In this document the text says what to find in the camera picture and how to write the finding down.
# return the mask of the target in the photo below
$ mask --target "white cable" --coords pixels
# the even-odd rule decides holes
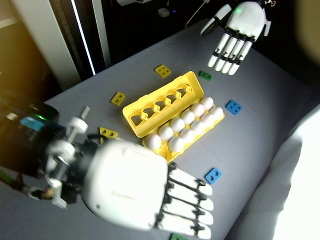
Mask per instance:
[[[203,5],[205,5],[205,1],[201,4],[201,6],[198,8],[197,11],[195,11],[195,13],[192,15],[192,17],[190,17],[189,21],[185,24],[185,28],[187,27],[188,23],[191,21],[191,19],[197,14],[197,12],[202,8]]]
[[[96,75],[96,72],[95,72],[95,69],[94,69],[94,65],[93,65],[91,57],[90,57],[90,53],[89,53],[89,49],[88,49],[88,46],[87,46],[86,38],[85,38],[85,35],[84,35],[84,31],[83,31],[82,26],[81,26],[81,22],[80,22],[80,18],[79,18],[79,15],[78,15],[78,10],[77,10],[77,7],[76,7],[75,0],[71,0],[71,4],[72,4],[72,8],[73,8],[74,15],[75,15],[75,18],[76,18],[76,22],[78,23],[78,27],[79,27],[81,38],[82,38],[82,41],[83,41],[83,45],[84,45],[84,48],[85,48],[85,51],[86,51],[86,55],[88,56],[88,59],[89,59],[89,63],[90,63],[91,70],[92,70],[92,74]]]

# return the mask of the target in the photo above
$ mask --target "yellow egg carton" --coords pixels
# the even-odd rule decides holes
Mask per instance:
[[[143,138],[150,133],[158,133],[159,127],[168,125],[173,118],[178,118],[183,110],[199,102],[203,96],[204,91],[196,74],[189,71],[167,85],[129,104],[123,108],[122,113],[137,137]],[[223,115],[212,126],[207,127],[204,133],[197,135],[192,143],[212,129],[224,117]],[[162,141],[161,148],[154,152],[163,156],[169,163],[182,154],[192,143],[186,144],[183,151],[173,153],[168,149],[168,142]]]

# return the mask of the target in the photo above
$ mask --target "blue block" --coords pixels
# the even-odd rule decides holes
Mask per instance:
[[[233,115],[237,115],[241,111],[242,106],[240,106],[236,101],[231,100],[225,108]]]
[[[222,175],[222,173],[219,171],[219,169],[214,168],[205,176],[205,179],[207,180],[207,182],[209,184],[214,184],[215,181],[217,181],[221,175]]]

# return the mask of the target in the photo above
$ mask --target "gray table surface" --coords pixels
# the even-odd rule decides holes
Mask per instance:
[[[251,50],[234,76],[207,67],[208,59],[223,30],[200,36],[205,20],[137,53],[96,76],[50,99],[65,124],[84,105],[91,107],[88,133],[98,127],[119,132],[128,141],[141,144],[122,115],[122,108],[164,86],[188,71],[212,74],[199,78],[205,96],[225,112],[225,119],[189,147],[175,161],[178,166],[203,178],[212,168],[222,172],[212,185],[214,224],[212,239],[222,240],[232,227],[281,142],[296,121],[309,90],[264,56]],[[165,64],[172,70],[160,78],[154,68]],[[116,92],[126,98],[117,107],[110,103]],[[224,106],[235,100],[242,111],[234,116]],[[27,178],[29,184],[39,180]],[[168,240],[170,233],[125,229],[94,216],[79,199],[68,210],[47,201],[35,201],[0,184],[0,234],[3,240]]]

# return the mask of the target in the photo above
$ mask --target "white light strip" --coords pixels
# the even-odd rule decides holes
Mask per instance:
[[[81,34],[81,38],[82,38],[83,44],[84,44],[86,55],[88,56],[88,59],[89,59],[89,63],[90,63],[91,70],[92,70],[92,74],[96,75],[96,72],[95,72],[95,69],[94,69],[94,65],[92,64],[92,60],[91,60],[91,57],[90,57],[90,53],[89,53],[89,49],[88,49],[88,46],[87,46],[87,42],[86,42],[86,39],[85,39],[84,31],[82,30],[82,26],[81,26],[81,22],[80,22],[80,19],[79,19],[79,15],[78,15],[77,7],[76,7],[76,4],[75,4],[75,0],[71,0],[71,3],[72,3],[73,11],[74,11],[74,14],[75,14],[76,22],[78,23],[78,27],[79,27],[79,30],[80,30],[80,34]]]

